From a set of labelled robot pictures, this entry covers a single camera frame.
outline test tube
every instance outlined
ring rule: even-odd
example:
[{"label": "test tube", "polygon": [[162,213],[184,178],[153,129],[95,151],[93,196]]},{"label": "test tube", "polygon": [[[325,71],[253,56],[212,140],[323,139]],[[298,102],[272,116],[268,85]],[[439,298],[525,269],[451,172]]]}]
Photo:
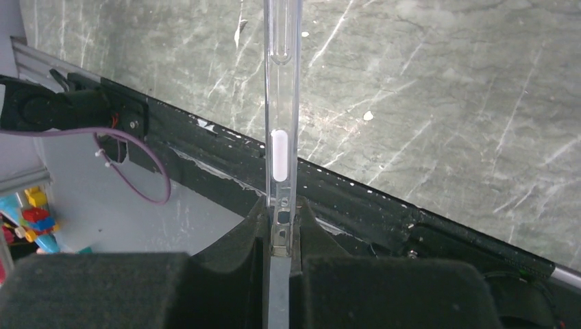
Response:
[{"label": "test tube", "polygon": [[297,199],[302,0],[264,0],[267,206],[271,253],[290,256]]}]

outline white cylindrical object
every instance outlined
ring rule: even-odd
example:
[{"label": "white cylindrical object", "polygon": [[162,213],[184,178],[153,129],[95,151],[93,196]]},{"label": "white cylindrical object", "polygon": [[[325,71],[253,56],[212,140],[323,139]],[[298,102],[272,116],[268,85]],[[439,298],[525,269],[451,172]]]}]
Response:
[{"label": "white cylindrical object", "polygon": [[284,130],[273,130],[271,136],[273,179],[284,182],[288,178],[288,134]]}]

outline white speck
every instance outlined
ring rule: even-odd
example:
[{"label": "white speck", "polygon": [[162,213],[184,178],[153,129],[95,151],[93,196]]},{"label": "white speck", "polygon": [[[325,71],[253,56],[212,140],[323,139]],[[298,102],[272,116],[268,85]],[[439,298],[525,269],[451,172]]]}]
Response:
[{"label": "white speck", "polygon": [[365,114],[363,115],[363,120],[369,121],[372,119],[373,119],[373,113],[371,113],[371,111],[365,112]]}]

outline screw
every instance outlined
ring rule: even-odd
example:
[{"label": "screw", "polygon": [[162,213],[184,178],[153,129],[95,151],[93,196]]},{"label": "screw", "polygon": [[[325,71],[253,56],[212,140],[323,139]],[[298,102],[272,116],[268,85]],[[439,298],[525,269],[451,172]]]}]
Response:
[{"label": "screw", "polygon": [[415,251],[413,251],[413,250],[410,250],[410,251],[408,252],[408,258],[411,258],[411,259],[416,259],[416,258],[417,258],[417,252],[415,252]]}]

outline marble floor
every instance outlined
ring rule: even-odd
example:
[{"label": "marble floor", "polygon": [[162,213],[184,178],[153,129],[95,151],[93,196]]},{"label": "marble floor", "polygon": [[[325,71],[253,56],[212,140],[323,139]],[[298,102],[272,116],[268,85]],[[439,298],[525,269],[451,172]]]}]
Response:
[{"label": "marble floor", "polygon": [[[264,140],[262,0],[21,7],[29,45]],[[581,269],[579,1],[305,0],[302,31],[299,156]]]}]

